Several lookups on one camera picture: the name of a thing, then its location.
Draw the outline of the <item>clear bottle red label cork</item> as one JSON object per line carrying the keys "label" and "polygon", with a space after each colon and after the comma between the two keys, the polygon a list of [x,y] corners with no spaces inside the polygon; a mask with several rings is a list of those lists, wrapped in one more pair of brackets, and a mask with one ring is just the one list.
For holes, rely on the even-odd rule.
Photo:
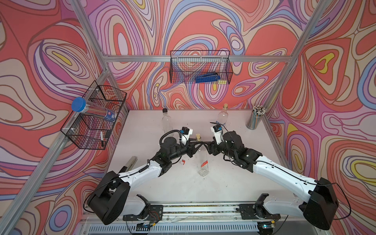
{"label": "clear bottle red label cork", "polygon": [[195,154],[198,165],[198,173],[200,176],[205,177],[209,174],[208,152],[206,145],[202,142],[200,134],[196,134],[196,140],[202,144]]}

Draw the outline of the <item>clear bottle blue label cork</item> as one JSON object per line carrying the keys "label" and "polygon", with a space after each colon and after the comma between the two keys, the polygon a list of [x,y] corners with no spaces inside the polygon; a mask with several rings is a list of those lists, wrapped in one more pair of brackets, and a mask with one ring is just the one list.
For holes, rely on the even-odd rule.
{"label": "clear bottle blue label cork", "polygon": [[222,110],[220,111],[220,113],[217,116],[217,120],[216,120],[217,123],[222,124],[222,125],[226,125],[226,122],[228,120],[228,112],[227,112],[227,110],[228,110],[228,104],[225,103],[223,105]]}

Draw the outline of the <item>clear bottle with black cap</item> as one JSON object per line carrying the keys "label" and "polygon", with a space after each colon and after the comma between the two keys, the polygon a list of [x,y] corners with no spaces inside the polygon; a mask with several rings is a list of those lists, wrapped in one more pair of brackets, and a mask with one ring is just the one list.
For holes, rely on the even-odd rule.
{"label": "clear bottle with black cap", "polygon": [[168,114],[167,108],[163,109],[162,125],[164,133],[167,133],[173,129],[171,116]]}

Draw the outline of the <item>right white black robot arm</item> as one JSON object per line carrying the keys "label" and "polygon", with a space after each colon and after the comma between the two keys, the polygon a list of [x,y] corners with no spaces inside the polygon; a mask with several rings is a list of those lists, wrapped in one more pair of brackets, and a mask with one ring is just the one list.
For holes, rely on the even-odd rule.
{"label": "right white black robot arm", "polygon": [[339,203],[334,184],[329,180],[306,177],[275,163],[262,153],[245,147],[235,131],[215,134],[212,142],[204,144],[209,154],[222,154],[241,169],[264,176],[294,194],[286,200],[266,197],[262,208],[269,214],[301,216],[318,229],[327,231],[331,228]]}

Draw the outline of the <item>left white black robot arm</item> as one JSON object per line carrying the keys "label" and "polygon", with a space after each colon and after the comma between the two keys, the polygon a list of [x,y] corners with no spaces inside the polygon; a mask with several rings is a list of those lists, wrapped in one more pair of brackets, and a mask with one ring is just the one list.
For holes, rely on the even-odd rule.
{"label": "left white black robot arm", "polygon": [[143,166],[131,171],[115,173],[110,171],[88,197],[87,204],[104,225],[113,223],[118,217],[134,217],[135,220],[159,220],[159,215],[150,214],[150,203],[140,194],[128,198],[131,190],[165,174],[173,165],[174,159],[183,155],[193,157],[202,142],[177,143],[173,137],[167,137],[160,150]]}

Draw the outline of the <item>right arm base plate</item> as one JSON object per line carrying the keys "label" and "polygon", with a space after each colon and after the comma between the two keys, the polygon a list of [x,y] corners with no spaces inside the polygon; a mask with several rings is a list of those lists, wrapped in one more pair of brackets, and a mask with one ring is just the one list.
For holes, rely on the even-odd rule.
{"label": "right arm base plate", "polygon": [[239,204],[236,211],[240,213],[243,220],[276,220],[278,221],[280,214],[270,214],[263,206],[256,206],[255,204]]}

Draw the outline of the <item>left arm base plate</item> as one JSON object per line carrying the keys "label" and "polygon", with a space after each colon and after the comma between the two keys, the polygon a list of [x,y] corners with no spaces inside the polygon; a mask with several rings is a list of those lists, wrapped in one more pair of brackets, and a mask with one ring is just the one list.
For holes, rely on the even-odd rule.
{"label": "left arm base plate", "polygon": [[147,205],[140,214],[124,215],[123,221],[152,221],[158,222],[163,218],[163,205]]}

